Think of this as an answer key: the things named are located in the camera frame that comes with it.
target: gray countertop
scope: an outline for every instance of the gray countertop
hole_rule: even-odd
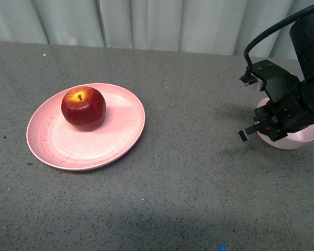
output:
[[[297,61],[273,62],[302,78]],[[0,42],[0,250],[314,250],[314,141],[242,142],[266,97],[237,80],[245,67],[236,56]],[[50,167],[28,148],[28,122],[84,83],[133,92],[144,131],[105,167]]]

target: apple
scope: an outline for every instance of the apple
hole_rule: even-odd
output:
[[[98,90],[80,86],[65,94],[61,109],[68,123],[83,131],[92,131],[105,120],[106,102]]]

